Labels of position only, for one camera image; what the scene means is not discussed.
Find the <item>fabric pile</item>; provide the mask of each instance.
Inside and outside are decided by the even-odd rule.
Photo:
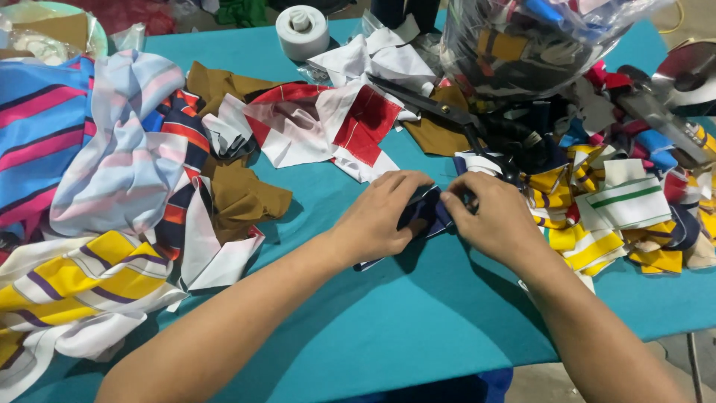
[[[232,94],[261,81],[212,74],[190,75],[203,97],[155,54],[0,62],[0,401],[55,351],[108,361],[147,313],[240,280],[255,224],[288,210],[246,167],[257,142]]]
[[[551,149],[538,171],[521,175],[535,223],[583,275],[594,276],[620,257],[647,275],[716,265],[712,164],[679,164],[674,141],[610,101],[626,95],[638,95],[631,79],[607,73],[600,63],[562,96],[495,112],[529,123]],[[530,119],[535,110],[543,119]],[[420,122],[430,124],[426,117]],[[428,142],[419,125],[406,126],[424,151],[452,151],[458,174],[501,174],[486,158],[459,152],[453,132],[440,129]],[[698,124],[686,127],[714,161],[714,138]]]

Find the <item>finger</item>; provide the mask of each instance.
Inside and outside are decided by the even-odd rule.
[[[396,239],[396,251],[395,255],[401,253],[410,241],[425,230],[427,227],[427,221],[422,218],[414,219],[410,221],[405,227],[403,227],[397,233]]]
[[[400,172],[400,171],[388,171],[388,172],[382,174],[378,179],[374,180],[371,183],[371,186],[378,187],[378,186],[383,185],[385,182],[387,182],[390,178],[392,178],[398,172]]]
[[[405,198],[405,202],[407,203],[418,187],[432,185],[434,183],[435,181],[427,174],[420,171],[407,171],[405,178],[395,187],[393,193],[400,195],[401,198]]]
[[[470,219],[471,217],[473,219],[475,218],[475,216],[473,216],[465,207],[463,201],[460,200],[460,198],[453,193],[449,191],[444,191],[440,194],[440,200],[442,200],[442,203],[445,205],[445,209],[448,213],[450,213],[450,216],[453,218],[453,221],[458,226],[460,226],[462,223],[465,222],[465,220]]]
[[[480,194],[485,193],[486,189],[493,186],[500,186],[502,181],[494,176],[487,175],[484,172],[467,172],[455,178],[446,191],[456,195],[462,196],[467,190],[473,192],[477,198],[480,198]]]

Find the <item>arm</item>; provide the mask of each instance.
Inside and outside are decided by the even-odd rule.
[[[246,364],[276,327],[328,279],[358,262],[400,253],[425,226],[396,230],[414,171],[374,181],[336,225],[172,323],[107,374],[96,402],[200,402]]]
[[[480,204],[474,215],[461,201],[468,189],[476,195],[470,202]],[[527,285],[586,401],[687,402],[646,346],[549,247],[517,188],[468,172],[441,198],[460,235]]]

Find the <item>hand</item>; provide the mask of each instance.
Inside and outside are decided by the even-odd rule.
[[[480,204],[475,214],[463,204],[468,190],[476,195],[468,205]],[[510,269],[529,266],[542,251],[554,255],[516,187],[483,172],[467,172],[457,177],[440,198],[460,236]]]
[[[427,225],[422,219],[397,230],[398,219],[419,186],[434,181],[419,171],[389,171],[368,186],[328,231],[348,265],[401,253]]]

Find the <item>red and white fabric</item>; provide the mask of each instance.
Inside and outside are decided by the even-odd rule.
[[[331,160],[358,182],[399,168],[378,143],[401,105],[370,85],[279,85],[243,108],[253,135],[276,168]]]

